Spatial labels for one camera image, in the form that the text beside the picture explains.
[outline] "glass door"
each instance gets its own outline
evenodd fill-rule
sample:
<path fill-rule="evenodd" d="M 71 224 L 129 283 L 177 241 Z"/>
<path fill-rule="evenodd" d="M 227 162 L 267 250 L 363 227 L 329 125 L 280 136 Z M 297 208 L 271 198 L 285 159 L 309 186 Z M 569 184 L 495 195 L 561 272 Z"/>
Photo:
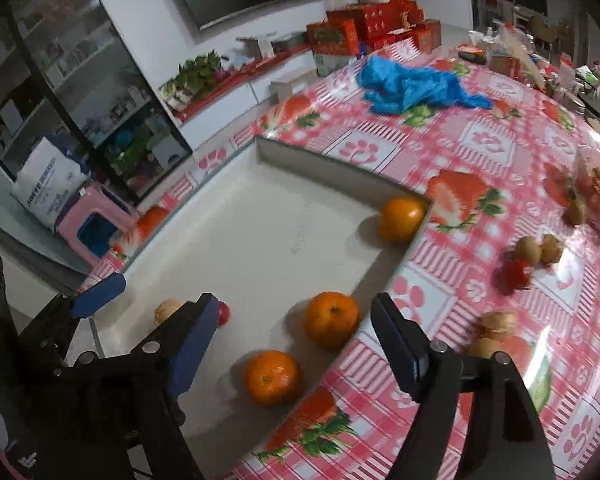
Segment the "glass door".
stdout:
<path fill-rule="evenodd" d="M 10 0 L 0 18 L 0 161 L 42 136 L 138 202 L 190 154 L 100 0 Z"/>

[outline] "plastic container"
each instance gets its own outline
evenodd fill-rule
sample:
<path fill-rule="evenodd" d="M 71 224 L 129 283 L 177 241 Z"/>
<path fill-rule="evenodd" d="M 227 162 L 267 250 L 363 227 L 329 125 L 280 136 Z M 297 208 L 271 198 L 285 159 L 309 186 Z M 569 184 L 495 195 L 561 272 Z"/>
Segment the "plastic container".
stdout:
<path fill-rule="evenodd" d="M 600 193 L 591 177 L 593 168 L 600 170 L 600 150 L 591 146 L 581 146 L 576 152 L 573 171 L 576 192 L 587 206 L 590 223 L 600 231 Z"/>

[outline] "fruit container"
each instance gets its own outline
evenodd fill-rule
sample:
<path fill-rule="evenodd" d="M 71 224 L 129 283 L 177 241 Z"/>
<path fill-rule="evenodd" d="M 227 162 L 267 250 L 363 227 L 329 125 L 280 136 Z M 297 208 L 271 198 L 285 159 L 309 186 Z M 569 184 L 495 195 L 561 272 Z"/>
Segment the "fruit container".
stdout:
<path fill-rule="evenodd" d="M 328 151 L 338 158 L 257 138 L 197 188 L 125 269 L 126 291 L 94 316 L 102 349 L 113 356 L 155 329 L 154 311 L 167 298 L 195 301 L 210 292 L 229 306 L 231 319 L 178 399 L 182 433 L 206 478 L 227 473 L 272 438 L 292 409 L 261 408 L 249 398 L 247 360 L 264 349 L 288 352 L 309 392 L 338 352 L 305 335 L 308 301 L 342 292 L 365 319 L 429 222 L 424 195 L 356 167 L 384 155 L 355 135 Z M 426 216 L 411 244 L 392 246 L 378 235 L 378 212 L 404 197 L 422 201 Z"/>
<path fill-rule="evenodd" d="M 590 223 L 600 231 L 600 193 L 591 176 L 593 168 L 600 170 L 600 150 L 592 146 L 580 146 L 574 163 L 574 185 L 576 192 L 587 206 Z"/>

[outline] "table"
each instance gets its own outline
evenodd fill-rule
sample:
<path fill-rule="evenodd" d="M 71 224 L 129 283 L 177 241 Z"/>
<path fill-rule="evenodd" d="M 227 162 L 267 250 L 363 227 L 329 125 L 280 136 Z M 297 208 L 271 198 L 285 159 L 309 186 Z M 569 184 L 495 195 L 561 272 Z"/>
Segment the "table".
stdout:
<path fill-rule="evenodd" d="M 254 136 L 264 136 L 381 173 L 432 197 L 425 236 L 386 290 L 429 338 L 456 349 L 471 340 L 472 324 L 482 314 L 503 308 L 518 313 L 518 348 L 546 345 L 535 400 L 556 476 L 573 478 L 600 443 L 600 236 L 589 226 L 563 223 L 559 189 L 577 146 L 600 149 L 600 138 L 540 92 L 482 67 L 418 55 L 410 40 L 377 55 L 452 70 L 469 92 L 488 95 L 494 109 L 375 115 L 355 80 L 360 60 L 229 139 L 206 143 L 195 154 L 198 167 L 208 178 Z M 200 172 L 187 173 L 158 204 L 175 208 L 202 182 L 196 175 Z M 454 198 L 457 207 L 443 206 Z M 493 277 L 503 252 L 522 236 L 544 233 L 565 240 L 560 263 L 536 271 L 531 290 L 502 294 Z M 83 288 L 122 269 L 138 248 L 130 242 L 123 257 L 107 253 Z M 368 319 L 316 392 L 310 395 L 330 395 L 334 410 L 344 416 L 347 429 L 334 435 L 334 446 L 307 449 L 287 442 L 273 457 L 262 453 L 272 445 L 264 442 L 226 478 L 384 478 L 417 405 L 397 388 Z M 440 479 L 454 476 L 466 418 L 463 397 Z"/>

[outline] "red fruit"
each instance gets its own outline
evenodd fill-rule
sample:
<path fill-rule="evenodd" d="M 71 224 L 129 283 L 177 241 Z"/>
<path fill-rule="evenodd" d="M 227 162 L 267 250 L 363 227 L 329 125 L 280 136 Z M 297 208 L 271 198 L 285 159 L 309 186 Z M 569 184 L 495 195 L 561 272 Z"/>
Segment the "red fruit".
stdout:
<path fill-rule="evenodd" d="M 218 327 L 224 326 L 231 317 L 231 311 L 224 301 L 218 301 Z"/>
<path fill-rule="evenodd" d="M 512 289 L 529 288 L 531 267 L 525 260 L 511 260 L 505 265 L 504 277 Z"/>

